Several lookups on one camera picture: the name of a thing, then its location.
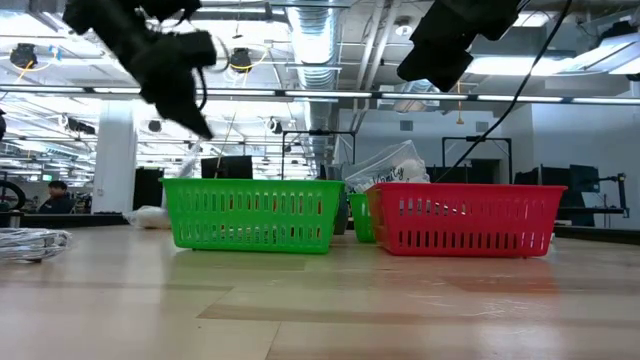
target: clear plastic bag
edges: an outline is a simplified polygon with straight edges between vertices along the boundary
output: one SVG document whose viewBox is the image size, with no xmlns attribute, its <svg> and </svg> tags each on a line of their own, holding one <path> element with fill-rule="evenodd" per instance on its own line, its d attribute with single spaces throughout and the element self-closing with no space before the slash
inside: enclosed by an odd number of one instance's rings
<svg viewBox="0 0 640 360">
<path fill-rule="evenodd" d="M 202 139 L 198 139 L 189 150 L 187 157 L 185 157 L 183 160 L 182 167 L 180 168 L 180 172 L 178 173 L 179 178 L 189 178 L 193 176 L 193 168 L 196 165 L 196 161 L 198 161 L 198 155 L 200 154 L 201 143 L 202 143 Z"/>
<path fill-rule="evenodd" d="M 167 209 L 157 206 L 143 206 L 122 216 L 129 224 L 142 229 L 171 229 Z"/>
<path fill-rule="evenodd" d="M 0 229 L 0 260 L 37 261 L 71 246 L 71 234 L 48 229 Z"/>
<path fill-rule="evenodd" d="M 348 190 L 357 193 L 381 182 L 429 182 L 427 168 L 411 140 L 391 145 L 358 164 L 345 166 L 343 176 Z"/>
<path fill-rule="evenodd" d="M 189 150 L 178 173 L 179 178 L 193 176 L 193 169 L 200 154 L 201 142 L 202 140 L 198 139 Z M 136 211 L 122 214 L 122 216 L 129 224 L 141 229 L 171 229 L 171 220 L 169 220 L 169 212 L 167 211 L 167 196 L 164 191 L 162 192 L 161 207 L 143 206 Z"/>
</svg>

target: computer monitor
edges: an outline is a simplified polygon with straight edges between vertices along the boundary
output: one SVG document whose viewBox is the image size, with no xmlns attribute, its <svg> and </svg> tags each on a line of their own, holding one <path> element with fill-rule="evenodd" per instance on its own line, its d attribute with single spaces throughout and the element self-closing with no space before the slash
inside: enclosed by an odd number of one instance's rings
<svg viewBox="0 0 640 360">
<path fill-rule="evenodd" d="M 202 178 L 214 179 L 253 179 L 253 162 L 251 156 L 224 156 L 218 158 L 202 159 Z"/>
<path fill-rule="evenodd" d="M 593 166 L 571 165 L 571 191 L 575 192 L 600 192 L 600 174 L 598 169 Z"/>
</svg>

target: person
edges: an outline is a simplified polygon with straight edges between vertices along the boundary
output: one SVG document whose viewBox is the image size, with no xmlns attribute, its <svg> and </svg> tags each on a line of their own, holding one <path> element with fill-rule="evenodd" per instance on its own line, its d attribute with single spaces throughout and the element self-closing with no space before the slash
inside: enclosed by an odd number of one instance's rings
<svg viewBox="0 0 640 360">
<path fill-rule="evenodd" d="M 49 183 L 49 199 L 38 209 L 39 214 L 70 214 L 75 201 L 67 198 L 67 184 L 63 181 Z"/>
</svg>

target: table surface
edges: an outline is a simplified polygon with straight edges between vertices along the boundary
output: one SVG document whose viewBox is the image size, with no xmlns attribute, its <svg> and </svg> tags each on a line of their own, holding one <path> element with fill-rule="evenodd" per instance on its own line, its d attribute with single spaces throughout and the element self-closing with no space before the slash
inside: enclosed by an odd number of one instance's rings
<svg viewBox="0 0 640 360">
<path fill-rule="evenodd" d="M 640 247 L 555 239 L 540 259 L 176 249 L 166 231 L 73 229 L 0 264 L 0 352 L 46 359 L 639 359 Z"/>
</svg>

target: plastic basket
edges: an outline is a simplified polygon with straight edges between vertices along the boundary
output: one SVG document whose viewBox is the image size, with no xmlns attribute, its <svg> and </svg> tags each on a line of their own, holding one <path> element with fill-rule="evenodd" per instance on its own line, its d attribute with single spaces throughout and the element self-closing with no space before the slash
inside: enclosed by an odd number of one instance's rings
<svg viewBox="0 0 640 360">
<path fill-rule="evenodd" d="M 329 251 L 339 181 L 163 179 L 176 246 Z"/>
<path fill-rule="evenodd" d="M 358 241 L 362 243 L 375 242 L 367 195 L 351 194 L 349 195 L 349 201 L 351 202 L 351 215 L 353 215 L 353 226 L 356 229 Z"/>
<path fill-rule="evenodd" d="M 375 238 L 394 255 L 544 256 L 565 187 L 377 184 Z"/>
</svg>

